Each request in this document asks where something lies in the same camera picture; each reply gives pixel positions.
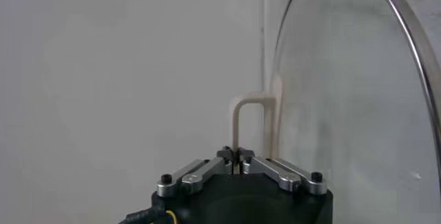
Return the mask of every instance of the white wall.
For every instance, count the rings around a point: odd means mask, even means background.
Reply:
[[[0,0],[2,223],[115,223],[230,143],[261,0]],[[243,145],[261,151],[246,108]]]

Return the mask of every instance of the glass dome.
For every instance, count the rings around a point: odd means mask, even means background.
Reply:
[[[273,73],[279,155],[324,173],[334,223],[441,223],[441,78],[404,0],[290,0]]]

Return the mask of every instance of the silver metal bar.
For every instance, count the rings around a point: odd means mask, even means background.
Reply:
[[[326,180],[323,179],[321,181],[313,181],[310,173],[302,170],[301,168],[299,168],[295,165],[292,165],[291,163],[289,163],[285,160],[273,159],[271,161],[288,169],[289,171],[294,172],[297,175],[299,175],[302,179],[302,185],[307,188],[307,191],[309,193],[314,194],[314,195],[326,194],[326,191],[327,191]]]
[[[187,173],[197,170],[198,168],[202,167],[204,164],[205,164],[204,161],[196,159],[192,161],[190,164],[186,165],[185,167],[173,173],[171,183],[164,184],[161,182],[161,180],[159,180],[158,183],[156,184],[156,190],[158,192],[158,195],[162,197],[174,196],[175,193],[178,191],[179,185],[181,184],[182,177],[185,176]]]
[[[203,184],[214,174],[226,174],[227,166],[223,158],[216,157],[197,171],[186,174],[182,178],[182,182],[186,184],[190,194],[200,192],[203,188]]]
[[[282,190],[288,192],[295,192],[301,184],[301,178],[297,174],[284,170],[262,157],[253,157],[249,165],[244,165],[245,170],[246,174],[266,174],[277,182]]]

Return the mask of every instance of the metal rim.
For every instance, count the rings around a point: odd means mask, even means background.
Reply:
[[[289,0],[282,21],[279,26],[276,48],[274,51],[273,74],[274,78],[276,70],[280,62],[280,55],[277,53],[280,43],[280,36],[283,31],[287,13],[291,7],[293,0]],[[413,60],[420,75],[420,82],[424,97],[426,99],[429,116],[431,119],[431,127],[433,132],[434,148],[436,161],[438,164],[438,182],[441,193],[441,71],[435,57],[435,53],[427,39],[427,36],[418,21],[415,13],[406,2],[406,0],[386,0],[398,20],[401,30],[404,32],[407,43],[413,55]]]

